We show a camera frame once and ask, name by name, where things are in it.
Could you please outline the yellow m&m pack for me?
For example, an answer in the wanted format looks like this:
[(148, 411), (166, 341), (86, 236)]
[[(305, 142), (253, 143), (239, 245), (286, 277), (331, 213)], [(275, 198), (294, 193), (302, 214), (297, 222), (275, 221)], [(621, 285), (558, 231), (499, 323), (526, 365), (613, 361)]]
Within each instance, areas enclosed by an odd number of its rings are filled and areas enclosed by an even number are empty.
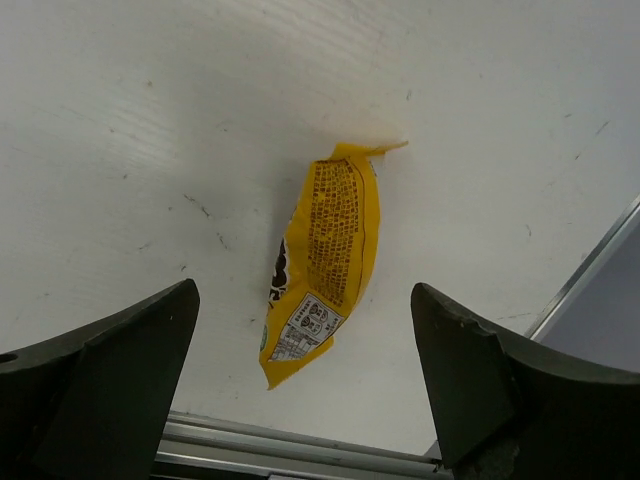
[(381, 220), (371, 160), (398, 147), (339, 143), (311, 163), (270, 285), (259, 353), (269, 389), (328, 351), (362, 299)]

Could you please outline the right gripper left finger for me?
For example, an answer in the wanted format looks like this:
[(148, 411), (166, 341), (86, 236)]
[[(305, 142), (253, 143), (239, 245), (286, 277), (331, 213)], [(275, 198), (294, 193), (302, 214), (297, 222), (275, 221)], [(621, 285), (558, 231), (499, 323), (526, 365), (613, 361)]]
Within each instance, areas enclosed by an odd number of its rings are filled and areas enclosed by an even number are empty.
[(2, 478), (148, 478), (199, 306), (185, 279), (2, 354)]

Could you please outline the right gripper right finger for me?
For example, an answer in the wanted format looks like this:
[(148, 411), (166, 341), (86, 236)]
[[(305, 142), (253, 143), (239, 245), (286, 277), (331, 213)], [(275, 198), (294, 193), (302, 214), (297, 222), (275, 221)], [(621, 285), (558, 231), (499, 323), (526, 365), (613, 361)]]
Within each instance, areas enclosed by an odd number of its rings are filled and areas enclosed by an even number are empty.
[(454, 478), (638, 478), (638, 374), (543, 346), (425, 283), (411, 314)]

